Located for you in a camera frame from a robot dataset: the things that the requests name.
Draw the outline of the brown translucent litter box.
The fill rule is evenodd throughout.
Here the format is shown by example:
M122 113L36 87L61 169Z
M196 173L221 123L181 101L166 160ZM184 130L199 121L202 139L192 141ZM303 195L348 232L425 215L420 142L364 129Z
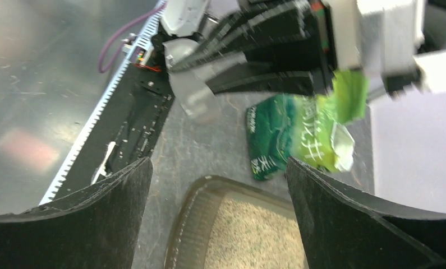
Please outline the brown translucent litter box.
M308 268L290 201L207 175L188 190L165 268Z

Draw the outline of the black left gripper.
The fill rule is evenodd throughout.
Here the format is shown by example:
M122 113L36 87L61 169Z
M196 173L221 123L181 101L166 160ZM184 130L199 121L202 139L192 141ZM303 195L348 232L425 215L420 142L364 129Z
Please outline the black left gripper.
M319 21L329 8L312 1L262 1L220 20L196 49L171 67L188 78L206 64L243 54L245 61L203 80L213 94L274 92L314 96L332 86L334 54Z

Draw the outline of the green cat litter bag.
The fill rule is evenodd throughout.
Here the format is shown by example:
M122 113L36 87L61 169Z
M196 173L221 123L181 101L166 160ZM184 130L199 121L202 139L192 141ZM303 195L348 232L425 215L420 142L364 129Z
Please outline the green cat litter bag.
M279 94L246 110L252 176L270 180L290 157L328 172L349 171L355 141L347 125L365 116L369 79L361 71L337 71L328 95Z

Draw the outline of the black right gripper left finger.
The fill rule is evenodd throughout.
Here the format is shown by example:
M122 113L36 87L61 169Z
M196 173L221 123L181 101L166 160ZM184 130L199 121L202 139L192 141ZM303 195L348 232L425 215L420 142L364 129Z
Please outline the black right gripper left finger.
M72 194L0 215L0 268L131 268L152 173L142 158Z

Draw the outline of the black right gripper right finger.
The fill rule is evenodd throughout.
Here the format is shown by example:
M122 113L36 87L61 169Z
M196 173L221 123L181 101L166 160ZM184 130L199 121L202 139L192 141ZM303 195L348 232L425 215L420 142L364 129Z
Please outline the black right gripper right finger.
M310 268L446 268L446 214L400 205L295 158L286 180Z

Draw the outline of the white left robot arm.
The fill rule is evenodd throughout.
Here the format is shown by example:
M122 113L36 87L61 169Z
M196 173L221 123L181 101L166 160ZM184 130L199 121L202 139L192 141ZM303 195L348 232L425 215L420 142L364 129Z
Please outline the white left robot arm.
M168 1L161 18L170 86L178 98L239 92L313 96L332 86L334 56L323 40L330 8L319 1L246 1L188 53L208 1Z

